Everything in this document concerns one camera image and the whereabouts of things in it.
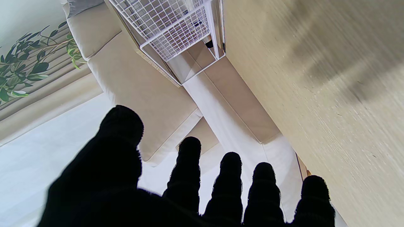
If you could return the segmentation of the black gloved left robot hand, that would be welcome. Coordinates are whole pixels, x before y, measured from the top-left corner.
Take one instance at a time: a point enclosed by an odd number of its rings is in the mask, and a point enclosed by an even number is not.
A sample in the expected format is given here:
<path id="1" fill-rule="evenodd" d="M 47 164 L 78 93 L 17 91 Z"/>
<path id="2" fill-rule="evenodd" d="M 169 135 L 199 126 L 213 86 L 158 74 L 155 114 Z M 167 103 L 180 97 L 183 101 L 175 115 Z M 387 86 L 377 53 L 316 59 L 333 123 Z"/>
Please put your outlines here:
<path id="1" fill-rule="evenodd" d="M 163 195 L 138 187 L 142 162 L 137 148 L 143 122 L 117 105 L 96 135 L 50 185 L 39 227 L 334 227 L 335 210 L 322 177 L 303 181 L 291 223 L 284 221 L 281 193 L 271 164 L 257 164 L 246 209 L 241 203 L 241 157 L 226 153 L 204 214 L 198 213 L 201 143 L 179 145 Z"/>

